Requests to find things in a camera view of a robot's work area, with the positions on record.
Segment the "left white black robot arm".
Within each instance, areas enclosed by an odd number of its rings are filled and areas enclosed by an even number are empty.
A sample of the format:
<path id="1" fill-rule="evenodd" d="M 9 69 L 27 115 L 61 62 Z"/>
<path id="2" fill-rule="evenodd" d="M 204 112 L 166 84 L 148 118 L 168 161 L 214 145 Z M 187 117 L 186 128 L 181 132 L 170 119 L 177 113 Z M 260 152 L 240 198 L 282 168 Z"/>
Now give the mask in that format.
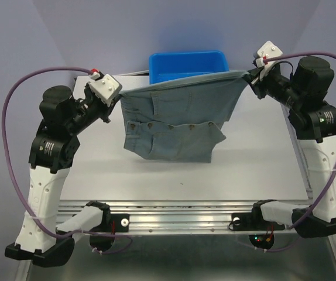
<path id="1" fill-rule="evenodd" d="M 25 212 L 16 241 L 5 249 L 8 258 L 31 260 L 43 268 L 63 266 L 86 232 L 115 231 L 109 205 L 98 201 L 87 203 L 64 224 L 56 224 L 61 192 L 80 146 L 78 134 L 96 120 L 107 118 L 107 105 L 88 85 L 84 95 L 77 100 L 72 90 L 63 85 L 43 93 L 39 105 L 42 121 L 29 155 L 30 209 Z"/>

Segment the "light denim skirt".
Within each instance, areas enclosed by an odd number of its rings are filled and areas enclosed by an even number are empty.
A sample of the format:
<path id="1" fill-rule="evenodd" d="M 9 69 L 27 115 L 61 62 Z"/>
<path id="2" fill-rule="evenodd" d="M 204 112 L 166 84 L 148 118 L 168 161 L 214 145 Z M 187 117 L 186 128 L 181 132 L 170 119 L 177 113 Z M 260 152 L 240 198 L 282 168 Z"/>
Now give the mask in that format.
<path id="1" fill-rule="evenodd" d="M 124 149 L 146 160 L 211 162 L 248 74 L 227 71 L 123 90 Z"/>

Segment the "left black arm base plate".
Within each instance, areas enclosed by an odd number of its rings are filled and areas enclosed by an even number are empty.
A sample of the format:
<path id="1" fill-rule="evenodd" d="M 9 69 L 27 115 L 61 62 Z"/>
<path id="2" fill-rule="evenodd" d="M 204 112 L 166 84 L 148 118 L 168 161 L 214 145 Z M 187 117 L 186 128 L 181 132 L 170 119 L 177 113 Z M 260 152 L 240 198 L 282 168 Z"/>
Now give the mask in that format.
<path id="1" fill-rule="evenodd" d="M 101 223 L 91 229 L 92 232 L 106 233 L 126 233 L 129 231 L 130 215 L 122 214 L 106 214 L 102 216 Z"/>

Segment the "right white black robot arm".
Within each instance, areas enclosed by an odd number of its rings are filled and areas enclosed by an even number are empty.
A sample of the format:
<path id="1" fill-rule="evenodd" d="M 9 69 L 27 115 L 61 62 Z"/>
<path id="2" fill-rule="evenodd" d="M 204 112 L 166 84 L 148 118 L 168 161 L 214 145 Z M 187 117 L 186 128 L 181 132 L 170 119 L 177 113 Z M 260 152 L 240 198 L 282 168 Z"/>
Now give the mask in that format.
<path id="1" fill-rule="evenodd" d="M 259 98 L 270 96 L 289 110 L 306 164 L 313 203 L 304 207 L 277 200 L 253 205 L 250 222 L 264 228 L 270 222 L 294 229 L 302 238 L 336 234 L 336 107 L 325 101 L 334 79 L 328 61 L 304 56 L 289 77 L 280 73 L 282 57 L 255 60 L 250 84 Z"/>

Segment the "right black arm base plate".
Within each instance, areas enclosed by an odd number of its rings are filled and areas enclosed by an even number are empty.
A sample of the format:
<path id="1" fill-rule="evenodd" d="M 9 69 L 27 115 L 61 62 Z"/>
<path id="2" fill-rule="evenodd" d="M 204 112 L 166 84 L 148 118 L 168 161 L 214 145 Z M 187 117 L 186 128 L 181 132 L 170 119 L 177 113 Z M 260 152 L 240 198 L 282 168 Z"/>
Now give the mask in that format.
<path id="1" fill-rule="evenodd" d="M 231 231 L 282 231 L 285 226 L 276 222 L 265 221 L 260 214 L 252 212 L 232 213 L 232 220 L 228 224 Z"/>

